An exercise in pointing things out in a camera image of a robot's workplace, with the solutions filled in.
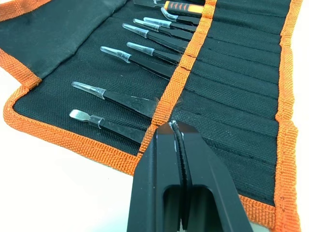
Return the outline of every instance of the orange handle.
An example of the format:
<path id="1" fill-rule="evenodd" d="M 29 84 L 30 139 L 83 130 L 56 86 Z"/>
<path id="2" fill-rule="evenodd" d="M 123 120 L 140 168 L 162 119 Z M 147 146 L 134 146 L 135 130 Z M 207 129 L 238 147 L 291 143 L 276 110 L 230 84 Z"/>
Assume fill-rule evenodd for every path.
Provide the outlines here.
<path id="1" fill-rule="evenodd" d="M 171 14 L 201 18 L 204 6 L 166 1 L 164 8 Z"/>

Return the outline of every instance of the pointed tip tweezers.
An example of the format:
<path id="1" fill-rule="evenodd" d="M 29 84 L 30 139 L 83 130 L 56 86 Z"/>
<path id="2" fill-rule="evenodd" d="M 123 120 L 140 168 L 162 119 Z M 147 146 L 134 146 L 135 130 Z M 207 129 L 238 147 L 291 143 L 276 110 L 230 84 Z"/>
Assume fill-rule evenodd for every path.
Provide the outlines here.
<path id="1" fill-rule="evenodd" d="M 91 93 L 103 100 L 110 100 L 146 118 L 153 117 L 157 106 L 156 101 L 123 95 L 108 91 L 103 88 L 86 85 L 80 82 L 73 82 L 72 86 L 85 92 Z"/>

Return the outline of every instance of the white surface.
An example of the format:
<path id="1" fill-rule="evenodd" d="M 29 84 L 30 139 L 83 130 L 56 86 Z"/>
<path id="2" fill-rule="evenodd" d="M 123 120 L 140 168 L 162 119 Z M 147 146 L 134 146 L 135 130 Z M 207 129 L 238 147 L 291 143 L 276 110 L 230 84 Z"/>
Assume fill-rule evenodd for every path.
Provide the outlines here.
<path id="1" fill-rule="evenodd" d="M 294 31 L 293 120 L 297 202 L 303 232 L 309 232 L 308 204 L 308 22 L 303 2 Z M 0 107 L 20 86 L 0 68 Z M 133 178 L 69 150 L 16 131 L 0 120 L 1 232 L 122 232 L 126 230 Z M 255 232 L 267 231 L 255 228 Z"/>

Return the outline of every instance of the tool roll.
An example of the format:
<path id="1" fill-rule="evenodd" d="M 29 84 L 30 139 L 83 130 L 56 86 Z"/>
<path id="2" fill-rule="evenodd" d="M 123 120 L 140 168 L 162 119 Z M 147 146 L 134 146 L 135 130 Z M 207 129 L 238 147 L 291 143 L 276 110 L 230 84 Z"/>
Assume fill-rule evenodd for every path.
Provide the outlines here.
<path id="1" fill-rule="evenodd" d="M 10 126 L 133 174 L 155 129 L 169 119 L 182 121 L 197 128 L 228 167 L 251 221 L 299 231 L 288 87 L 299 0 L 207 1 L 184 54 L 122 27 L 137 26 L 134 18 L 166 20 L 159 8 L 132 0 L 30 3 L 0 5 L 0 65 L 22 84 L 4 108 Z M 178 66 L 166 63 L 127 42 L 182 59 Z M 101 52 L 101 46 L 175 72 L 166 80 Z M 156 112 L 152 120 L 142 117 L 73 88 L 74 81 L 157 101 Z M 70 118 L 73 109 L 145 131 L 145 137 L 138 145 L 95 129 Z"/>

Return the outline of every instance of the flat tip tweezers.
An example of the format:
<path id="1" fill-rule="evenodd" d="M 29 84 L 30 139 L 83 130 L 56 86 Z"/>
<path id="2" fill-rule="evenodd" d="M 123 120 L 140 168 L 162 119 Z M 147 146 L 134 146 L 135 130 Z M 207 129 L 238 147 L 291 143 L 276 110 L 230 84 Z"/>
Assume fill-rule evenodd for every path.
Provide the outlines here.
<path id="1" fill-rule="evenodd" d="M 91 93 L 103 100 L 110 100 L 146 118 L 153 117 L 157 106 L 156 101 L 119 94 L 103 88 L 86 85 L 80 82 L 73 82 L 72 86 L 87 93 Z"/>
<path id="2" fill-rule="evenodd" d="M 112 56 L 118 57 L 122 60 L 124 60 L 127 63 L 134 63 L 140 67 L 142 67 L 143 69 L 146 69 L 147 71 L 150 71 L 164 79 L 170 80 L 171 77 L 174 74 L 175 68 L 171 68 L 168 67 L 166 65 L 163 64 L 158 64 L 155 62 L 151 62 L 149 60 L 145 60 L 143 58 L 139 58 L 139 57 L 134 57 L 129 53 L 126 53 L 124 51 L 121 50 L 117 50 L 117 49 L 113 49 L 113 48 L 109 48 L 109 47 L 104 47 L 102 46 L 101 48 L 102 52 L 105 52 L 107 54 L 110 54 Z"/>
<path id="3" fill-rule="evenodd" d="M 158 33 L 155 33 L 155 32 L 151 32 L 149 30 L 138 28 L 138 27 L 126 24 L 126 23 L 123 23 L 122 27 L 131 31 L 131 32 L 134 32 L 134 33 L 136 33 L 136 34 L 138 34 L 138 35 L 140 35 L 140 36 L 142 36 L 146 39 L 153 40 L 153 41 L 155 41 L 155 42 L 157 42 L 157 43 L 159 43 L 163 46 L 171 48 L 171 49 L 173 49 L 177 52 L 184 53 L 188 44 L 189 44 L 189 42 L 187 42 L 187 41 L 171 38 L 169 36 L 161 35 L 161 34 L 158 34 Z"/>

